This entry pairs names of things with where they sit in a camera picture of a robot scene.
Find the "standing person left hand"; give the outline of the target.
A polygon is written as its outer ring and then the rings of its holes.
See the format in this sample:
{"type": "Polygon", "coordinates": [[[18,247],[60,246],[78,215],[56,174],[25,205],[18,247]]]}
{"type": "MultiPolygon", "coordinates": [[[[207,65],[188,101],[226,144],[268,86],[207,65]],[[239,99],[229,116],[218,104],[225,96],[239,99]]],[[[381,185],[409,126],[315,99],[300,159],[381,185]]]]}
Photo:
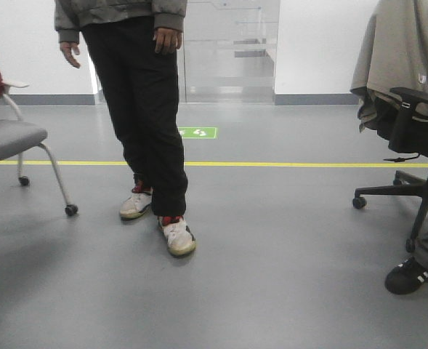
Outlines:
{"type": "Polygon", "coordinates": [[[172,54],[182,46],[182,32],[172,28],[155,29],[153,40],[156,54],[172,54]]]}

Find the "standing person right hand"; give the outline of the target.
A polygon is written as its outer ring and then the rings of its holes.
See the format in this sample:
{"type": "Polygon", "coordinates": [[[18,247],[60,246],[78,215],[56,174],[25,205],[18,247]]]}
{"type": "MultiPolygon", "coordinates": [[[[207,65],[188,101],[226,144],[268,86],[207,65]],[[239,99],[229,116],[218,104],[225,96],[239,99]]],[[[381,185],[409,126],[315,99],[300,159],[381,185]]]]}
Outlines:
{"type": "Polygon", "coordinates": [[[65,60],[74,68],[80,68],[81,64],[76,56],[80,55],[79,45],[73,41],[61,41],[59,43],[60,51],[65,60]]]}

